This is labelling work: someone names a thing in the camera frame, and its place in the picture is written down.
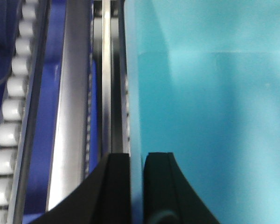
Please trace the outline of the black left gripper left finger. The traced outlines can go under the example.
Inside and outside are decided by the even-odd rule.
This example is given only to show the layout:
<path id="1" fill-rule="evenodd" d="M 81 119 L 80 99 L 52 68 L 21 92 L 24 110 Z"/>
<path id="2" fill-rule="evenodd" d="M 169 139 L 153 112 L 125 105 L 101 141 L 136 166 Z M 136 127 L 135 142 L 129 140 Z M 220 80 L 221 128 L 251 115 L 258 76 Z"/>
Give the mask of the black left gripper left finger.
<path id="1" fill-rule="evenodd" d="M 107 154 L 69 196 L 33 223 L 131 223 L 129 155 Z"/>

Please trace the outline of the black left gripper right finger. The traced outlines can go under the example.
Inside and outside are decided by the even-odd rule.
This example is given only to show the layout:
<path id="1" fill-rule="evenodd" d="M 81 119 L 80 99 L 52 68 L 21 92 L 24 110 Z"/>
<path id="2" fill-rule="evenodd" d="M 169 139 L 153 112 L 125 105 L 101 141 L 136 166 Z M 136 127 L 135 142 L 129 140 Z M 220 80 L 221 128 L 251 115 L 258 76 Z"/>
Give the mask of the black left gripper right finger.
<path id="1" fill-rule="evenodd" d="M 149 153 L 144 166 L 146 224 L 217 224 L 193 190 L 173 153 Z"/>

